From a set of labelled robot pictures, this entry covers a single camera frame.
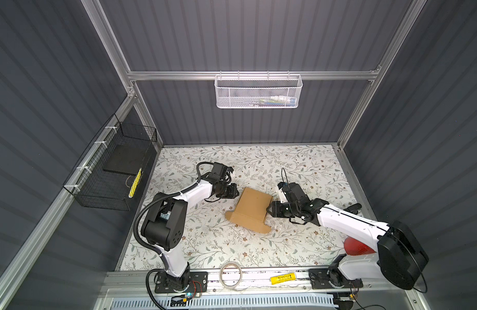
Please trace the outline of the brown cardboard box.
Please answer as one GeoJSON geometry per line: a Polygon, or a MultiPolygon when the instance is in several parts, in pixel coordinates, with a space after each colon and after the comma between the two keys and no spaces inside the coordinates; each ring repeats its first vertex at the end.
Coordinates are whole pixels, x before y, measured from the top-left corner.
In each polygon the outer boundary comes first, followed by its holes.
{"type": "Polygon", "coordinates": [[[268,234],[271,227],[265,224],[272,195],[246,187],[233,211],[225,212],[225,219],[260,234],[268,234]]]}

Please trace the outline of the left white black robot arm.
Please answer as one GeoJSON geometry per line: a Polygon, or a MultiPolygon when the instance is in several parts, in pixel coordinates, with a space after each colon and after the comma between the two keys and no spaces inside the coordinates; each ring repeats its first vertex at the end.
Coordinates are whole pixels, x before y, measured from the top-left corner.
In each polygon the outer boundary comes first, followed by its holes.
{"type": "Polygon", "coordinates": [[[197,179],[192,185],[172,194],[158,193],[136,216],[133,236],[162,259],[170,288],[183,291],[191,281],[189,263],[180,244],[187,208],[212,196],[218,200],[238,197],[233,172],[230,166],[202,161],[197,164],[197,179]]]}

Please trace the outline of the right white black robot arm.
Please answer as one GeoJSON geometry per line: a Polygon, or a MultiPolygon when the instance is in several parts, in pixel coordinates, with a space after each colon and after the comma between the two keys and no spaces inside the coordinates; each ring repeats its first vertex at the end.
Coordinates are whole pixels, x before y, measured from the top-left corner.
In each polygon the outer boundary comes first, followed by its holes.
{"type": "Polygon", "coordinates": [[[384,279],[403,290],[414,289],[429,262],[411,229],[400,221],[370,220],[357,215],[361,204],[340,209],[328,201],[310,199],[297,183],[280,182],[279,200],[268,213],[294,225],[334,229],[346,235],[344,253],[329,265],[323,278],[333,288],[359,288],[364,279],[384,279]]]}

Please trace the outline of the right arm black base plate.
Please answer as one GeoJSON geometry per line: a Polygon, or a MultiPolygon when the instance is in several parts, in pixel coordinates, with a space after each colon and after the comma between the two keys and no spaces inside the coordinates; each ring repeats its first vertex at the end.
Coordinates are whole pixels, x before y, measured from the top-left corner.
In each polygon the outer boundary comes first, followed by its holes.
{"type": "Polygon", "coordinates": [[[313,289],[360,289],[364,286],[361,279],[348,280],[337,269],[309,269],[308,276],[313,289]]]}

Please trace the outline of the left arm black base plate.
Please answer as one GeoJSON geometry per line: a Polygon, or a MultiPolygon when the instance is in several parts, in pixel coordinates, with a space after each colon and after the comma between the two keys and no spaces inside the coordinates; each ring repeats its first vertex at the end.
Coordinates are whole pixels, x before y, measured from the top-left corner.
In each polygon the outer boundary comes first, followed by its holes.
{"type": "Polygon", "coordinates": [[[158,271],[153,276],[154,293],[205,293],[208,283],[207,272],[190,271],[184,273],[182,277],[176,278],[168,275],[164,271],[158,271]]]}

